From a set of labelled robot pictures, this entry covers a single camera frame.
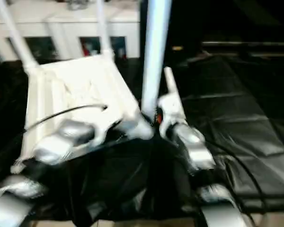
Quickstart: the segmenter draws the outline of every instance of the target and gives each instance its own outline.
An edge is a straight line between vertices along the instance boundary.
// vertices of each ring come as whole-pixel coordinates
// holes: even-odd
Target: cabinet door
[[[45,23],[20,23],[17,24],[21,35],[25,38],[28,47],[36,60],[63,60],[69,56],[61,54],[57,48],[55,39],[52,39]],[[0,56],[3,61],[18,60],[11,41],[9,30],[4,24],[0,24]]]
[[[108,23],[108,35],[116,58],[138,58],[139,23]],[[65,37],[73,58],[100,51],[97,23],[64,23]]]

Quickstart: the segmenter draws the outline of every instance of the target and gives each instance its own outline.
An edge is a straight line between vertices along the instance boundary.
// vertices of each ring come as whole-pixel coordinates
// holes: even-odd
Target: black tablecloth
[[[118,67],[133,94],[140,99],[139,61],[122,62]],[[268,210],[284,210],[284,59],[210,57],[174,66],[173,71],[189,124],[206,138],[235,152],[259,182]],[[9,174],[9,167],[20,153],[21,143],[13,150],[1,149],[23,128],[26,100],[27,76],[20,62],[3,63],[0,66],[0,181]],[[263,211],[258,191],[237,161],[216,147],[209,148],[246,210]],[[189,186],[193,181],[188,180],[187,172],[170,153],[166,155],[166,150],[173,149],[156,136],[151,141],[134,140],[74,160],[63,167],[70,168],[73,177],[68,186],[77,197],[72,200],[77,201],[77,207],[82,204],[88,207],[94,219],[193,215],[194,209],[182,209],[187,203],[195,205]],[[48,200],[42,201],[35,217],[76,219],[78,214],[65,208],[70,204],[49,206]]]

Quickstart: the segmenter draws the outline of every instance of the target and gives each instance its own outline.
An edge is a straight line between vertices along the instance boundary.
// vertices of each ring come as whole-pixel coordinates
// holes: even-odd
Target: wire
[[[57,112],[55,114],[52,114],[50,116],[47,116],[47,117],[35,122],[34,124],[29,126],[28,128],[23,129],[22,132],[18,133],[12,140],[10,140],[10,142],[0,151],[0,156],[5,156],[6,152],[9,152],[11,149],[15,148],[16,145],[18,145],[18,143],[22,139],[22,136],[26,132],[31,131],[32,129],[34,129],[38,125],[44,123],[45,121],[48,121],[48,120],[50,120],[50,119],[52,119],[56,116],[59,116],[59,115],[62,115],[62,114],[68,113],[68,112],[72,112],[72,111],[75,111],[75,110],[84,109],[84,108],[95,108],[95,107],[102,108],[103,110],[105,110],[107,108],[106,105],[102,105],[102,104],[82,105],[82,106],[77,106],[77,107],[74,107],[74,108],[70,108],[70,109],[67,109],[67,110]]]
[[[140,172],[140,170],[142,169],[144,164],[145,164],[145,160],[143,160],[143,162],[141,162],[138,165],[138,167],[133,172],[133,174],[131,174],[131,176],[126,179],[126,181],[123,184],[123,186],[121,187],[121,189],[116,193],[116,196],[114,198],[114,202],[112,203],[110,208],[108,208],[107,211],[106,211],[108,216],[111,215],[111,213],[113,212],[114,208],[117,206],[118,202],[120,202],[120,198],[122,196],[122,193],[124,193],[124,191],[128,188],[128,186],[130,185],[131,181],[133,180],[133,178],[135,176],[137,176],[137,174]]]
[[[259,196],[260,196],[260,199],[261,199],[261,202],[262,202],[262,206],[263,206],[263,210],[264,212],[262,213],[262,215],[265,215],[267,213],[267,203],[265,201],[265,194],[263,193],[259,183],[257,182],[256,178],[254,177],[254,175],[252,174],[252,172],[249,170],[249,168],[236,156],[236,154],[234,152],[232,152],[231,150],[227,149],[226,147],[216,143],[216,142],[213,142],[213,141],[210,141],[210,140],[207,140],[205,139],[205,141],[221,150],[223,150],[226,154],[232,156],[240,165],[241,167],[244,169],[244,171],[247,173],[247,175],[250,177],[251,181],[253,182],[256,190],[258,191],[259,193]],[[250,213],[247,213],[246,212],[246,215],[248,216],[248,218],[250,219],[250,221],[252,222],[252,225],[253,226],[256,226],[256,223],[253,219],[253,217],[251,216]]]
[[[172,141],[170,141],[170,140],[164,140],[164,141],[166,141],[166,142],[168,142],[170,145],[172,145],[173,147],[175,147],[175,149],[178,149],[178,147],[172,142]],[[223,146],[221,146],[221,145],[219,145],[219,144],[217,144],[217,146],[219,146],[219,148],[220,149],[222,149],[225,153],[226,153],[226,148],[224,148]],[[179,161],[179,163],[181,164],[181,166],[185,169],[185,170],[187,170],[187,167],[183,164],[183,162],[180,160],[180,159],[182,159],[182,157],[179,157],[179,156],[175,156],[175,158],[177,158],[178,159],[178,161]],[[234,192],[234,190],[230,187],[230,185],[227,183],[227,182],[224,182],[227,186],[229,186],[229,189],[230,189],[230,191],[231,191],[231,194],[232,194],[232,196],[234,197],[234,199],[235,199],[235,201],[239,204],[239,206],[243,209],[243,212],[247,215],[247,217],[250,219],[250,221],[251,221],[251,224],[252,224],[252,226],[253,227],[257,227],[256,226],[256,223],[255,223],[255,221],[254,221],[254,219],[253,219],[253,217],[251,216],[251,214],[250,213],[248,213],[248,212],[246,212],[246,208],[245,208],[245,206],[244,206],[244,203],[242,202],[242,200],[235,194],[235,192]]]
[[[32,129],[34,129],[36,126],[44,123],[45,121],[48,121],[56,116],[59,116],[59,115],[62,115],[62,114],[65,114],[65,113],[68,113],[68,112],[72,112],[72,111],[75,111],[75,110],[79,110],[79,109],[84,109],[84,108],[94,108],[94,107],[98,107],[98,108],[102,108],[103,110],[105,110],[107,108],[106,105],[102,105],[102,104],[93,104],[93,105],[82,105],[82,106],[77,106],[77,107],[74,107],[74,108],[70,108],[70,109],[67,109],[67,110],[63,110],[63,111],[60,111],[60,112],[57,112],[55,114],[52,114],[48,117],[45,117],[39,121],[37,121],[36,123],[32,124],[31,126],[29,126],[27,129],[24,129],[24,133],[27,132],[27,131],[30,131]]]
[[[110,141],[101,145],[96,146],[95,148],[93,148],[93,152],[97,151],[97,150],[101,150],[101,149],[105,149],[105,148],[111,148],[114,147],[115,145],[119,145],[119,144],[123,144],[123,143],[127,143],[129,141],[131,141],[132,139],[129,138],[124,138],[122,140],[118,140],[118,141]]]

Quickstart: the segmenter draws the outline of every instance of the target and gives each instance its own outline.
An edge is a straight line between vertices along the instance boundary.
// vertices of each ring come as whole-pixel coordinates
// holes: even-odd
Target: white cabinet
[[[112,0],[104,4],[108,35],[117,58],[138,58],[140,13],[137,1]],[[48,24],[61,25],[72,58],[93,55],[99,52],[99,33],[96,3],[87,9],[69,11],[60,8],[46,20]],[[51,33],[59,35],[54,27]]]
[[[71,11],[66,3],[54,0],[18,0],[9,10],[37,60],[68,60],[99,52],[95,1],[86,9]],[[104,13],[115,56],[138,58],[138,1],[111,0],[104,4]],[[18,59],[1,17],[0,56],[3,61]]]
[[[21,34],[37,59],[69,59],[71,56],[65,48],[64,39],[52,36],[46,18],[63,7],[55,1],[19,0],[9,7]],[[11,41],[9,31],[0,16],[0,56],[3,61],[18,59]]]

